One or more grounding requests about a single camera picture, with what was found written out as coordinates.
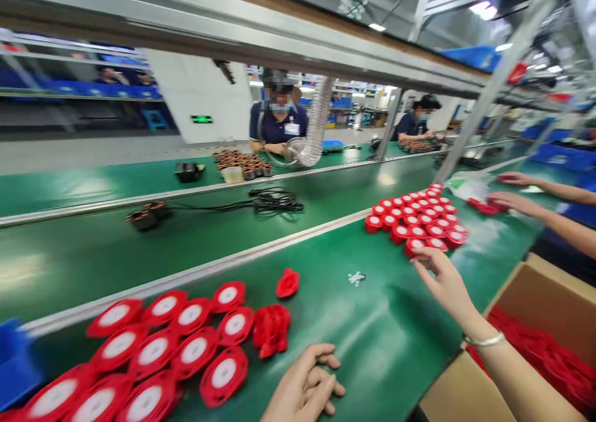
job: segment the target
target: ceiling light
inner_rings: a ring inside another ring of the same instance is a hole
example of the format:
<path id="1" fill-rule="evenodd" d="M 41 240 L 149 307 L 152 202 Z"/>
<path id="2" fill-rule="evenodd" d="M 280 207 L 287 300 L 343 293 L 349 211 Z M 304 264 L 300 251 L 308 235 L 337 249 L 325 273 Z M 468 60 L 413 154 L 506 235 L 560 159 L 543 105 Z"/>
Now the ceiling light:
<path id="1" fill-rule="evenodd" d="M 503 45 L 499 45 L 497 47 L 497 51 L 505 51 L 506 49 L 511 48 L 512 45 L 512 43 L 504 43 Z"/>
<path id="2" fill-rule="evenodd" d="M 378 32 L 383 32 L 386 29 L 384 26 L 377 25 L 377 24 L 370 24 L 368 26 Z"/>

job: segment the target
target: person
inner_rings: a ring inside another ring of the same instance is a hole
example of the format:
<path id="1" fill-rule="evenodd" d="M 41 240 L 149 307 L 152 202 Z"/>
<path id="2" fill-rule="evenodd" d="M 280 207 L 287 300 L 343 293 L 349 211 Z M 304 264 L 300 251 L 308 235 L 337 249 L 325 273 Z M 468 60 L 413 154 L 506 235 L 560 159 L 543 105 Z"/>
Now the person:
<path id="1" fill-rule="evenodd" d="M 586 422 L 519 352 L 474 307 L 464 281 L 449 258 L 437 248 L 414 250 L 412 264 L 435 301 L 461 327 L 477 350 L 507 406 L 518 422 Z M 333 394 L 342 397 L 344 386 L 332 369 L 340 367 L 332 344 L 309 347 L 282 377 L 261 422 L 315 422 L 321 413 L 335 414 Z"/>
<path id="2" fill-rule="evenodd" d="M 291 138 L 306 137 L 309 116 L 292 100 L 294 86 L 286 70 L 263 69 L 266 100 L 250 110 L 250 148 L 282 155 Z"/>
<path id="3" fill-rule="evenodd" d="M 547 194 L 554 195 L 562 200 L 583 205 L 596 206 L 596 192 L 587 191 L 575 186 L 549 182 L 531 177 L 518 172 L 502 174 L 503 182 L 516 186 L 537 186 Z M 523 214 L 532 216 L 544 225 L 555 231 L 565 239 L 573 248 L 596 259 L 596 231 L 574 222 L 554 211 L 542 208 L 533 200 L 527 199 L 512 192 L 494 192 L 489 197 L 497 204 L 514 209 Z"/>
<path id="4" fill-rule="evenodd" d="M 427 122 L 434 110 L 442 107 L 435 95 L 425 94 L 418 101 L 414 102 L 414 110 L 406 113 L 400 120 L 391 141 L 403 140 L 424 140 L 432 137 L 435 133 L 429 130 Z"/>

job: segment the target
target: metal pole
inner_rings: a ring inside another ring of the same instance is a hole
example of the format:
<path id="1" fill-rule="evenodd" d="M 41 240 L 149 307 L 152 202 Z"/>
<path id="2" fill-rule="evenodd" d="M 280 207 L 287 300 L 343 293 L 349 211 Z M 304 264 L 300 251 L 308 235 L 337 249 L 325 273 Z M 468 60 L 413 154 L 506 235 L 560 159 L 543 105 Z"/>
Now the metal pole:
<path id="1" fill-rule="evenodd" d="M 463 124 L 459 138 L 453 145 L 449 155 L 443 161 L 443 165 L 439 169 L 434 183 L 442 184 L 447 180 L 447 177 L 451 175 L 457 162 L 464 153 L 464 148 L 466 147 L 468 140 L 476 133 L 476 130 L 480 126 L 480 122 L 507 81 L 509 74 L 525 55 L 527 48 L 531 45 L 534 36 L 540 29 L 542 21 L 549 16 L 555 5 L 556 0 L 531 0 L 530 6 L 524 15 L 523 22 L 511 38 L 510 43 L 512 46 L 505 51 L 503 59 L 499 63 L 495 73 L 490 78 L 489 83 L 484 90 L 482 90 L 482 93 L 476 102 L 476 106 Z"/>
<path id="2" fill-rule="evenodd" d="M 377 154 L 374 157 L 376 161 L 382 161 L 385 158 L 385 154 L 387 153 L 387 146 L 389 146 L 389 140 L 391 139 L 391 135 L 393 133 L 395 120 L 397 118 L 397 109 L 399 108 L 399 101 L 401 100 L 403 93 L 404 89 L 399 89 L 399 93 L 395 94 L 395 98 L 391 103 L 389 115 L 387 116 L 387 124 L 385 125 L 385 133 L 383 134 L 383 139 L 381 140 Z"/>
<path id="3" fill-rule="evenodd" d="M 410 35 L 408 36 L 410 42 L 416 42 L 418 40 L 420 30 L 424 24 L 424 11 L 426 10 L 429 1 L 430 0 L 418 0 L 418 6 L 416 6 L 416 13 L 414 14 L 414 23 L 410 30 Z"/>

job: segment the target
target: blue crate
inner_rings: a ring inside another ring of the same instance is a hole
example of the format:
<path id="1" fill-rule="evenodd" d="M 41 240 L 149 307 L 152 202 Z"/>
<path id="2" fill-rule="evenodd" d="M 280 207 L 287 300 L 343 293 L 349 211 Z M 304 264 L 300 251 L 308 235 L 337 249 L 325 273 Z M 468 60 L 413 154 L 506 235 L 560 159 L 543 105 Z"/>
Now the blue crate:
<path id="1" fill-rule="evenodd" d="M 31 358 L 31 340 L 19 331 L 19 325 L 17 320 L 0 325 L 0 411 L 10 408 L 43 381 Z"/>

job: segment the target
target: red circular component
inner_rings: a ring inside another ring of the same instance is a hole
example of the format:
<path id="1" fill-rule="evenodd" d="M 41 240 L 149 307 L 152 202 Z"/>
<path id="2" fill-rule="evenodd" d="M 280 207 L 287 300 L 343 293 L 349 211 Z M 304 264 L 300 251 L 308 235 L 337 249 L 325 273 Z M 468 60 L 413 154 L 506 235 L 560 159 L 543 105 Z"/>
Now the red circular component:
<path id="1" fill-rule="evenodd" d="M 172 372 L 161 371 L 132 390 L 116 422 L 161 422 L 171 414 L 180 398 Z"/>
<path id="2" fill-rule="evenodd" d="M 178 335 L 163 329 L 150 335 L 132 356 L 129 375 L 134 381 L 146 379 L 164 369 L 178 348 Z"/>
<path id="3" fill-rule="evenodd" d="M 188 294 L 184 290 L 170 290 L 157 298 L 146 310 L 143 321 L 153 327 L 168 324 L 186 304 Z"/>
<path id="4" fill-rule="evenodd" d="M 372 207 L 372 215 L 382 217 L 386 212 L 387 210 L 385 207 L 382 207 L 381 205 L 375 205 Z"/>
<path id="5" fill-rule="evenodd" d="M 447 249 L 447 246 L 445 245 L 445 242 L 443 242 L 439 238 L 427 238 L 426 243 L 427 243 L 427 246 L 429 246 L 429 247 L 438 248 L 442 252 L 447 253 L 448 249 Z"/>
<path id="6" fill-rule="evenodd" d="M 387 214 L 381 218 L 381 223 L 382 223 L 381 228 L 383 231 L 391 231 L 391 228 L 393 228 L 395 225 L 397 225 L 398 219 L 396 219 L 392 215 Z"/>
<path id="7" fill-rule="evenodd" d="M 119 330 L 97 350 L 90 365 L 98 372 L 110 372 L 125 364 L 149 335 L 149 327 L 130 325 Z"/>
<path id="8" fill-rule="evenodd" d="M 364 229 L 369 233 L 376 233 L 383 226 L 382 216 L 370 215 L 364 221 Z"/>
<path id="9" fill-rule="evenodd" d="M 300 275 L 292 269 L 284 270 L 284 275 L 278 282 L 276 295 L 279 299 L 289 298 L 298 291 Z"/>
<path id="10" fill-rule="evenodd" d="M 400 245 L 408 238 L 408 228 L 403 227 L 402 225 L 394 226 L 393 230 L 391 230 L 389 238 L 396 244 Z"/>
<path id="11" fill-rule="evenodd" d="M 190 379 L 215 357 L 217 333 L 205 326 L 190 335 L 176 350 L 172 359 L 172 371 L 176 380 Z"/>
<path id="12" fill-rule="evenodd" d="M 248 358 L 242 348 L 234 346 L 219 354 L 201 378 L 199 391 L 207 408 L 225 403 L 246 381 Z"/>
<path id="13" fill-rule="evenodd" d="M 37 392 L 22 409 L 19 419 L 27 422 L 61 420 L 77 399 L 95 383 L 95 379 L 90 365 L 75 366 Z"/>
<path id="14" fill-rule="evenodd" d="M 240 307 L 228 313 L 217 327 L 220 346 L 239 346 L 248 338 L 253 328 L 255 313 L 250 307 Z"/>
<path id="15" fill-rule="evenodd" d="M 170 328 L 180 336 L 187 336 L 211 321 L 211 300 L 197 298 L 186 303 L 174 315 Z"/>
<path id="16" fill-rule="evenodd" d="M 409 227 L 417 227 L 420 224 L 420 221 L 416 216 L 407 216 L 404 217 L 404 223 Z"/>
<path id="17" fill-rule="evenodd" d="M 227 313 L 237 307 L 244 306 L 246 286 L 244 282 L 235 281 L 222 285 L 211 300 L 213 313 Z"/>
<path id="18" fill-rule="evenodd" d="M 416 256 L 413 250 L 424 247 L 426 247 L 426 245 L 420 239 L 408 239 L 405 242 L 404 253 L 408 258 L 413 258 L 414 256 Z"/>
<path id="19" fill-rule="evenodd" d="M 87 327 L 86 335 L 90 338 L 108 337 L 124 326 L 139 321 L 143 302 L 137 299 L 124 299 L 105 309 Z"/>
<path id="20" fill-rule="evenodd" d="M 448 248 L 458 249 L 466 243 L 466 237 L 455 230 L 448 230 L 446 232 L 445 244 Z"/>
<path id="21" fill-rule="evenodd" d="M 65 422 L 112 422 L 127 401 L 133 381 L 126 374 L 111 374 L 86 390 Z"/>
<path id="22" fill-rule="evenodd" d="M 429 235 L 431 235 L 432 237 L 439 238 L 439 239 L 445 237 L 445 231 L 443 231 L 443 229 L 441 227 L 438 227 L 436 225 L 427 226 L 427 233 Z"/>
<path id="23" fill-rule="evenodd" d="M 408 236 L 413 239 L 422 239 L 427 236 L 426 232 L 420 227 L 409 227 Z"/>

